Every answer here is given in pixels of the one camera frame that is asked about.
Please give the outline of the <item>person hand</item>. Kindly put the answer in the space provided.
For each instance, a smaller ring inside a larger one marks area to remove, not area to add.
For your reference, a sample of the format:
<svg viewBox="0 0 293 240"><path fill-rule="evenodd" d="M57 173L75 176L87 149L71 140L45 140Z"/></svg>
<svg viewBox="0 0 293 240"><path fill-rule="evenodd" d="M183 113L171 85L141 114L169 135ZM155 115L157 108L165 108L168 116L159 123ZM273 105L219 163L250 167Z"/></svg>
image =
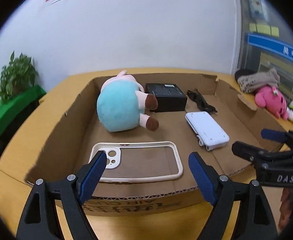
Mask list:
<svg viewBox="0 0 293 240"><path fill-rule="evenodd" d="M293 188L283 188L280 201L278 228L282 231L289 224L290 218L293 216Z"/></svg>

